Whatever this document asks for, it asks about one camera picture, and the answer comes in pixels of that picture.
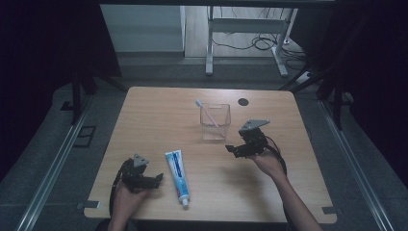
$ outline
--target gray carpet floor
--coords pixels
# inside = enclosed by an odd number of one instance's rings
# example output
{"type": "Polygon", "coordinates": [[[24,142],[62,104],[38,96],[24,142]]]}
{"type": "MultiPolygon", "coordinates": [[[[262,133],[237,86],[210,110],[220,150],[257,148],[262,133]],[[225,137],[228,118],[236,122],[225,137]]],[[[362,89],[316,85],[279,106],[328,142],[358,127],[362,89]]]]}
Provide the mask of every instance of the gray carpet floor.
{"type": "MultiPolygon", "coordinates": [[[[131,86],[277,90],[282,79],[275,65],[216,64],[214,75],[205,76],[202,64],[145,64],[121,66],[121,84],[131,86]]],[[[113,132],[126,93],[95,78],[97,94],[92,97],[84,126],[95,126],[94,138],[87,148],[71,149],[34,230],[94,230],[101,221],[86,218],[83,204],[113,132]]],[[[318,158],[338,221],[323,225],[324,230],[379,230],[334,139],[324,112],[311,86],[295,95],[296,102],[318,158]]],[[[64,141],[72,112],[61,111],[71,100],[70,86],[55,91],[53,106],[18,162],[0,183],[0,229],[14,230],[30,203],[38,184],[49,169],[64,141]]],[[[408,230],[408,192],[384,157],[343,107],[344,134],[356,158],[378,194],[395,230],[408,230]]],[[[141,230],[285,230],[284,225],[141,221],[141,230]]]]}

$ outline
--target toothpaste tube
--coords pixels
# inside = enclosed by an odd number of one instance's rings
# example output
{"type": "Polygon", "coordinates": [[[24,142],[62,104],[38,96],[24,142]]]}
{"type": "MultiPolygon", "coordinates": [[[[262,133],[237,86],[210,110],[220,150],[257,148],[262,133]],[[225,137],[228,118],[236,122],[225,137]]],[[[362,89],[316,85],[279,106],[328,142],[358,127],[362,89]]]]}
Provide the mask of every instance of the toothpaste tube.
{"type": "Polygon", "coordinates": [[[187,187],[186,175],[184,173],[181,150],[167,152],[166,158],[173,175],[179,201],[183,203],[184,207],[187,207],[189,206],[190,193],[189,188],[187,187]]]}

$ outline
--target hand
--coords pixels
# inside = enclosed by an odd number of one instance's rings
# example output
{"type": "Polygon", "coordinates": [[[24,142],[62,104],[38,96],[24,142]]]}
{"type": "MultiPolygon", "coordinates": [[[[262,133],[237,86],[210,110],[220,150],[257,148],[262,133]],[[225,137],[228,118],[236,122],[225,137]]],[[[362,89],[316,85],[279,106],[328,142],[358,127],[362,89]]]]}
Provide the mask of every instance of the hand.
{"type": "MultiPolygon", "coordinates": [[[[279,150],[276,144],[268,139],[269,146],[273,147],[275,150],[279,150]]],[[[276,155],[270,150],[265,149],[263,153],[259,155],[251,155],[247,158],[255,162],[258,168],[266,175],[270,176],[273,180],[285,177],[285,172],[282,168],[281,163],[277,159],[276,155]]]]}
{"type": "Polygon", "coordinates": [[[122,180],[116,185],[114,212],[108,230],[124,230],[127,220],[137,211],[149,190],[130,192],[122,180]]]}

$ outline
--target pen holder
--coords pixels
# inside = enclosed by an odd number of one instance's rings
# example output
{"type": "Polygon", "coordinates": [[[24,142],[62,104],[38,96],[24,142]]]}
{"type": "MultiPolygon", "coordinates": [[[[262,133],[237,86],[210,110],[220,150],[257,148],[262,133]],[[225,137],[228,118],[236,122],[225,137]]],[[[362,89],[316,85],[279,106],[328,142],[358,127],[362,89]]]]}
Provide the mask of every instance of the pen holder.
{"type": "Polygon", "coordinates": [[[225,140],[231,124],[230,105],[203,103],[203,107],[200,108],[200,123],[203,140],[225,140]],[[213,117],[217,126],[213,124],[207,113],[213,117]]]}

